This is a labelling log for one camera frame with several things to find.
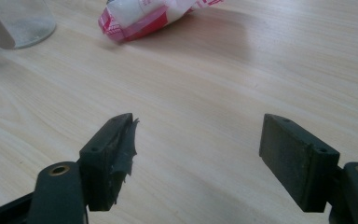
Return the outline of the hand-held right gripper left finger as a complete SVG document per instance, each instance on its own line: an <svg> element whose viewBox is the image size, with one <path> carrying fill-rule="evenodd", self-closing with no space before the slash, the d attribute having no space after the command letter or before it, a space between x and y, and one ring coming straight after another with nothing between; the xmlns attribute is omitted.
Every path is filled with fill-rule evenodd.
<svg viewBox="0 0 358 224"><path fill-rule="evenodd" d="M139 120L125 113L108 120L80 150L78 160L90 211L109 211L131 175Z"/></svg>

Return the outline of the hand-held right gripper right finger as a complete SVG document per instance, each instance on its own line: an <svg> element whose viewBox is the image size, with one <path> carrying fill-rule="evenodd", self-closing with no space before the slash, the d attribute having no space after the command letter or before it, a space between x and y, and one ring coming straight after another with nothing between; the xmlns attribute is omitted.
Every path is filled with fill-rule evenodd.
<svg viewBox="0 0 358 224"><path fill-rule="evenodd" d="M324 210L338 151L292 120L267 114L259 156L302 211Z"/></svg>

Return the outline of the pink white plastic bag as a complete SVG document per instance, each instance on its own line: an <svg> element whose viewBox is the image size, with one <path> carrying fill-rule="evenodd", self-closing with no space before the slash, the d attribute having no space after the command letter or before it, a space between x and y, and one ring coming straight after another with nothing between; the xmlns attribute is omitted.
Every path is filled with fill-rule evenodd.
<svg viewBox="0 0 358 224"><path fill-rule="evenodd" d="M108 0L98 24L115 42L149 35L186 14L224 0Z"/></svg>

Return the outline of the clear glass jar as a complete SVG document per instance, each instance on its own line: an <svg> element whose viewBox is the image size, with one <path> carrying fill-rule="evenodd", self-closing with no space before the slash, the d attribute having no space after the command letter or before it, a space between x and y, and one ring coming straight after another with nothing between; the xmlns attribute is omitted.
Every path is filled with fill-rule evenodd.
<svg viewBox="0 0 358 224"><path fill-rule="evenodd" d="M53 34L56 22L44 0L0 0L0 48L31 47Z"/></svg>

